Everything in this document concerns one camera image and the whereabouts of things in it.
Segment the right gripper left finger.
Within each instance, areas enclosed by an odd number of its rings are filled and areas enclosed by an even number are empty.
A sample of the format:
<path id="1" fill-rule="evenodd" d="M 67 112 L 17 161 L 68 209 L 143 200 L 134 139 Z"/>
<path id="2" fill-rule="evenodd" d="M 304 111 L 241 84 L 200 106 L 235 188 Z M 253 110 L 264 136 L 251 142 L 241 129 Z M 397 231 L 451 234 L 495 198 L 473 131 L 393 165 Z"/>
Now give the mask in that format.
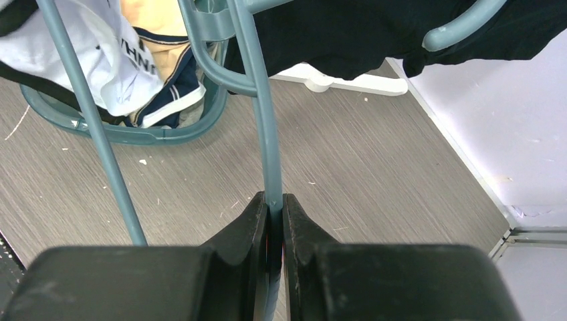
<path id="1" fill-rule="evenodd" d="M 3 320 L 263 320 L 267 205 L 198 246 L 50 248 L 32 262 Z"/>

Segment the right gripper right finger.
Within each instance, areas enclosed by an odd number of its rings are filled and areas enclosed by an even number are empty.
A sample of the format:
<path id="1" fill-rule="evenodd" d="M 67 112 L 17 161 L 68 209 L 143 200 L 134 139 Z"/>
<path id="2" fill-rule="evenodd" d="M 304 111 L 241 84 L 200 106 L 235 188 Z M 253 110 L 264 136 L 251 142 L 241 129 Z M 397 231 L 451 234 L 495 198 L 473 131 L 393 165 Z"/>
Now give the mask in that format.
<path id="1" fill-rule="evenodd" d="M 289 320 L 520 320 L 495 264 L 455 244 L 340 243 L 284 196 Z"/>

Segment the white black underwear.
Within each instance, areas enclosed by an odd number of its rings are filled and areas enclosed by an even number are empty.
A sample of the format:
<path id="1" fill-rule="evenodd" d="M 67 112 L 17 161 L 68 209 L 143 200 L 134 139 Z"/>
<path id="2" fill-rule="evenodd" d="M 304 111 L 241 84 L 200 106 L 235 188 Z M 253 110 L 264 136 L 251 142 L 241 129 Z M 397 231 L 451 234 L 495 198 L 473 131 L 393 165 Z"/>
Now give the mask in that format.
<path id="1" fill-rule="evenodd" d="M 57 1 L 56 7 L 106 122 L 149 127 L 168 115 L 172 97 L 119 1 Z M 1 77 L 78 108 L 35 1 L 1 2 Z"/>

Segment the black garment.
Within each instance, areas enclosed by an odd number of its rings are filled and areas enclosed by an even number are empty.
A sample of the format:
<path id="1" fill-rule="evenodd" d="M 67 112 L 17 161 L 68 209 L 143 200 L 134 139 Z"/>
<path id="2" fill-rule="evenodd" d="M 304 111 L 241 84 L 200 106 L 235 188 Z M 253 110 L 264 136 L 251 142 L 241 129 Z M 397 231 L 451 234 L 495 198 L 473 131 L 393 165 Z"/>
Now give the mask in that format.
<path id="1" fill-rule="evenodd" d="M 565 1 L 508 1 L 467 39 L 437 52 L 426 33 L 458 17 L 470 1 L 291 1 L 257 13 L 257 35 L 269 76 L 307 63 L 353 80 L 386 58 L 403 61 L 408 77 L 432 64 L 530 60 L 566 29 Z"/>

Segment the beige underwear navy trim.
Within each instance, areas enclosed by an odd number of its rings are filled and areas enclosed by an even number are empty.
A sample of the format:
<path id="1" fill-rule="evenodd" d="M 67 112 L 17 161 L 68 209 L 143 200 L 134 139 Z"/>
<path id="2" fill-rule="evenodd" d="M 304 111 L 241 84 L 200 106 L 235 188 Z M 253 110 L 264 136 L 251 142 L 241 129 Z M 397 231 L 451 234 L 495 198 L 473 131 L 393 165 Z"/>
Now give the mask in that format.
<path id="1" fill-rule="evenodd" d="M 177 0 L 121 0 L 122 15 L 149 49 L 165 82 L 174 78 L 190 41 Z"/>

